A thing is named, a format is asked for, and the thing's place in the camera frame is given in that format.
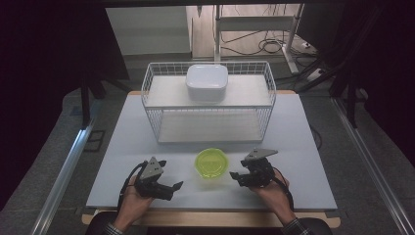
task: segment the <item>wire basket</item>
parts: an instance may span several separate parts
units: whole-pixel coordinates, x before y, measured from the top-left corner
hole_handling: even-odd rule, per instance
[[[228,69],[222,102],[201,104],[189,98],[185,80],[192,65]],[[150,63],[141,94],[159,143],[261,142],[276,89],[267,62]]]

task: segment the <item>human hand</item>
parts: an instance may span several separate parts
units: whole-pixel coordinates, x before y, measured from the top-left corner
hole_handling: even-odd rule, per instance
[[[128,187],[125,189],[121,207],[113,226],[125,232],[129,226],[138,220],[147,211],[154,198],[143,198],[134,187],[134,175],[130,178]]]
[[[281,182],[290,182],[284,178],[278,170],[274,169],[275,177]],[[271,181],[265,187],[250,187],[252,191],[258,194],[262,201],[277,215],[281,223],[285,226],[296,218],[296,215],[290,209],[290,202],[284,190],[274,181]]]

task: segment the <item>yellow bowl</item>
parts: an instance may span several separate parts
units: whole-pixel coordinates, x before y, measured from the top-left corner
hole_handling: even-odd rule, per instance
[[[195,160],[195,168],[202,178],[215,178],[228,168],[228,159],[219,149],[205,149]]]

